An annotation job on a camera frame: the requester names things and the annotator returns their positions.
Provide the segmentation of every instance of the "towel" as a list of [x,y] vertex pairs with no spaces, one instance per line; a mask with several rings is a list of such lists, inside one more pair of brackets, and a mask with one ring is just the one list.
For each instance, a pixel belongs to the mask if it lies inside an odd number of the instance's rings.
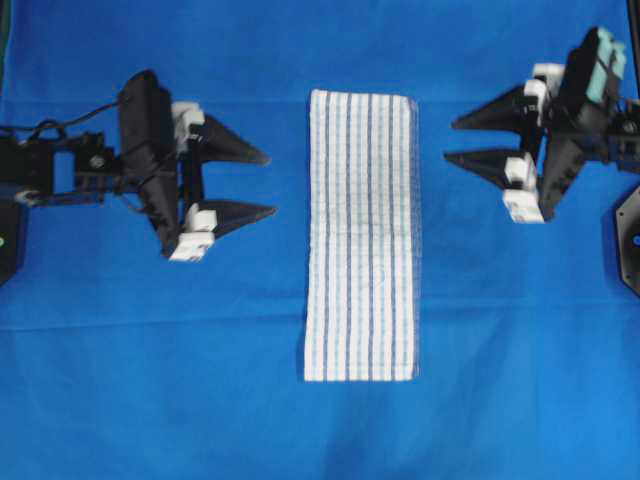
[[418,108],[398,95],[311,93],[306,381],[418,374]]

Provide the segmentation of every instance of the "white towel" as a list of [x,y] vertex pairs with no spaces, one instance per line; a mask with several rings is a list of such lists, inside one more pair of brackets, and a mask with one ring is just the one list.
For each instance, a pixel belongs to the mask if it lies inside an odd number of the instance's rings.
[[306,381],[418,374],[418,108],[397,95],[311,93]]

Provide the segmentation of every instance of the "blue fabric backdrop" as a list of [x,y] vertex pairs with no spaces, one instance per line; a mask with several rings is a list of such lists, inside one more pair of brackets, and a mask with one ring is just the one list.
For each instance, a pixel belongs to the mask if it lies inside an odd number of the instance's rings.
[[[207,166],[209,196],[279,211],[197,265],[163,260],[113,197],[33,211],[24,269],[0,289],[0,478],[640,476],[640,300],[617,278],[612,222],[638,177],[588,165],[553,223],[519,226],[442,158],[516,145],[449,123],[533,63],[564,63],[592,25],[628,43],[624,2],[13,4],[5,123],[74,117],[152,68],[273,157]],[[301,381],[314,87],[420,102],[412,383]],[[118,145],[114,112],[86,128]]]

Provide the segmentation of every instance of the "wire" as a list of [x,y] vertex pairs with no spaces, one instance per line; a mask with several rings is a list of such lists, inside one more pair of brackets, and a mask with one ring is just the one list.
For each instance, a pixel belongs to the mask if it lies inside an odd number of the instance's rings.
[[44,122],[41,122],[35,127],[25,127],[20,125],[0,125],[0,130],[3,130],[5,132],[33,132],[35,136],[38,136],[40,132],[43,132],[45,130],[60,130],[60,129],[64,130],[67,127],[71,127],[73,125],[78,125],[79,123],[86,122],[90,118],[93,118],[96,115],[106,110],[122,105],[126,101],[128,101],[128,99],[117,100],[115,102],[107,103],[106,105],[102,105],[101,107],[98,107],[95,110],[91,110],[90,112],[85,113],[84,115],[78,118],[67,120],[66,122],[59,122],[57,120],[45,120]]

